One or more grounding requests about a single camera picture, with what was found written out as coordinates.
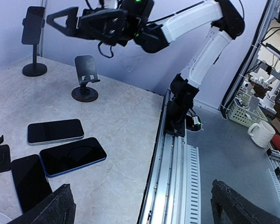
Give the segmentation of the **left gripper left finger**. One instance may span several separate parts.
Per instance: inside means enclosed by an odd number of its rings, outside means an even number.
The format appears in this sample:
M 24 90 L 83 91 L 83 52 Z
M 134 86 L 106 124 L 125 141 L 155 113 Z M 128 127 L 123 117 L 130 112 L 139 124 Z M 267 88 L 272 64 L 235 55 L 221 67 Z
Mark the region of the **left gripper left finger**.
M 73 224 L 76 204 L 70 184 L 63 184 L 30 211 L 11 224 Z

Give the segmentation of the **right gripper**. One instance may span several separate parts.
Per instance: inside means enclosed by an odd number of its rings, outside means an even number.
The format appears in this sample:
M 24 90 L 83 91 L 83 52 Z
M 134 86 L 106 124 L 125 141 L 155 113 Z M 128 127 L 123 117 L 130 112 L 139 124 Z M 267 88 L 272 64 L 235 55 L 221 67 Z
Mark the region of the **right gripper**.
M 78 7 L 69 7 L 47 15 L 46 23 L 68 37 L 98 40 L 110 46 L 127 45 L 127 9 L 84 9 L 79 19 L 77 13 Z

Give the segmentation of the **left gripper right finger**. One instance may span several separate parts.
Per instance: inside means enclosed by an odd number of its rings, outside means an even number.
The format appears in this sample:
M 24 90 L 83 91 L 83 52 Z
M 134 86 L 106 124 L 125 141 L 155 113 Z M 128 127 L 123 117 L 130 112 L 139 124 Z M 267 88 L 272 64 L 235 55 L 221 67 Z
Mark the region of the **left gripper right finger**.
M 212 215 L 215 224 L 280 224 L 280 218 L 261 209 L 223 181 L 212 183 Z

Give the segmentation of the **black pole phone stand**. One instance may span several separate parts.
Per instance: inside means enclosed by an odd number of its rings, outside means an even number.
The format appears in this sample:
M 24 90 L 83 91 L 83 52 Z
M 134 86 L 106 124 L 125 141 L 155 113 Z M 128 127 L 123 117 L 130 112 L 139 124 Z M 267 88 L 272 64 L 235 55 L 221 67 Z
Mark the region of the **black pole phone stand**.
M 38 77 L 44 75 L 47 72 L 47 67 L 43 63 L 37 62 L 37 46 L 33 46 L 32 63 L 27 64 L 23 67 L 22 73 L 27 77 Z

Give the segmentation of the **silver-edged black smartphone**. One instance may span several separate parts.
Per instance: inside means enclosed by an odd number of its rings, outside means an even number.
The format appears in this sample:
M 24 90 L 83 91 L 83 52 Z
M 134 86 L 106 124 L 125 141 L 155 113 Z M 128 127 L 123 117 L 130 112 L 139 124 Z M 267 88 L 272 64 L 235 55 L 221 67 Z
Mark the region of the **silver-edged black smartphone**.
M 84 130 L 79 119 L 32 123 L 28 125 L 27 142 L 41 145 L 82 139 Z

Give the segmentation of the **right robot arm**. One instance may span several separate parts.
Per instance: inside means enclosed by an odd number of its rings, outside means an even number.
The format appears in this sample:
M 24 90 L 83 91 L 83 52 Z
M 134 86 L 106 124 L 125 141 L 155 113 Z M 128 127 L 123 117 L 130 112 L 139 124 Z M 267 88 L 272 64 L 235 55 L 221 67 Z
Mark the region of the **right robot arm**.
M 204 0 L 151 21 L 153 6 L 152 0 L 102 0 L 82 12 L 69 7 L 51 13 L 47 24 L 65 36 L 109 46 L 99 73 L 156 93 L 163 93 L 176 74 L 198 89 L 245 29 L 229 0 Z

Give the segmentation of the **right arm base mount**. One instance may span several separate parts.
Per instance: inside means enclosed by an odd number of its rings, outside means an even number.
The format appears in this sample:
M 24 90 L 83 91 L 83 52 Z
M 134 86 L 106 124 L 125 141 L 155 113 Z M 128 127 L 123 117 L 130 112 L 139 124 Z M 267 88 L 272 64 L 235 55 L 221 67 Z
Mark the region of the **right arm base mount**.
M 199 89 L 188 84 L 188 80 L 178 73 L 170 84 L 170 90 L 173 98 L 167 104 L 166 133 L 184 137 L 186 130 L 200 131 L 201 119 L 193 110 L 194 97 Z

